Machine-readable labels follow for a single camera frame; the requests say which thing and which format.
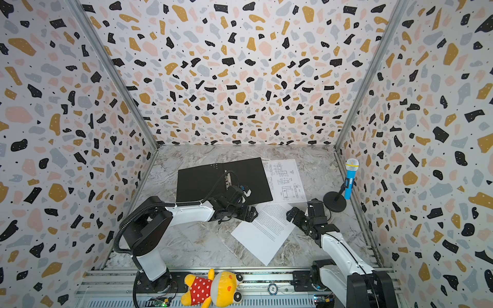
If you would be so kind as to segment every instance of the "black folder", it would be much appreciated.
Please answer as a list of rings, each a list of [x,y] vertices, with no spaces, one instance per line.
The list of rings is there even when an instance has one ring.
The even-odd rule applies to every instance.
[[[188,202],[201,200],[226,170],[234,171],[238,177],[239,184],[245,185],[251,190],[250,197],[246,199],[247,205],[273,200],[262,159],[258,157],[178,170],[176,201]],[[225,192],[226,182],[221,181],[212,195]]]

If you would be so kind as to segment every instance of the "microphone stand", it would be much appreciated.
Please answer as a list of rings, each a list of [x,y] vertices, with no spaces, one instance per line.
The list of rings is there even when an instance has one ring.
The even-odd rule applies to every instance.
[[[323,204],[326,208],[335,213],[342,212],[346,208],[346,199],[344,199],[344,197],[341,198],[341,196],[348,184],[349,179],[346,178],[344,183],[342,183],[341,190],[339,190],[339,192],[330,191],[323,196]]]

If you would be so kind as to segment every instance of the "black round stand base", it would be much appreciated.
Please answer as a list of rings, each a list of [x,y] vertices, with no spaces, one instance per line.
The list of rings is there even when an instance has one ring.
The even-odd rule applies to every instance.
[[[337,201],[334,200],[338,194],[336,191],[329,191],[323,196],[323,204],[334,213],[342,212],[346,208],[346,199],[343,196],[340,196]]]

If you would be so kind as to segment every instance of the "marble tabletop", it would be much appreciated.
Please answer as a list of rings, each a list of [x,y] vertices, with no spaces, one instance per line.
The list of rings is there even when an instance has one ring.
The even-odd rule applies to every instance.
[[[332,146],[162,146],[136,206],[150,196],[174,202],[179,169],[254,157],[263,160],[295,159],[308,200],[322,200],[326,192],[338,191],[343,181]],[[331,214],[327,209],[325,211],[329,217]],[[371,264],[370,252],[366,250],[350,202],[343,212],[332,213],[329,223],[335,224],[353,250]],[[231,235],[238,224],[239,220],[231,219],[220,225],[212,221],[170,227],[159,242],[158,249],[166,265],[171,267],[264,266]],[[314,260],[327,258],[327,253],[295,228],[269,266],[310,266]],[[129,255],[115,252],[111,253],[106,263],[106,267],[134,266]]]

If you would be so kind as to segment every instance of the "sheet of paper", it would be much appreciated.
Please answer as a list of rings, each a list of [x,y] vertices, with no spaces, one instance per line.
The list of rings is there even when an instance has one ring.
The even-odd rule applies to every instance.
[[[251,223],[242,222],[231,235],[267,266],[295,227],[286,220],[292,206],[269,202],[256,208],[258,217]]]
[[[274,198],[272,203],[307,201],[300,172],[294,159],[263,161],[262,163],[264,164],[272,198]]]

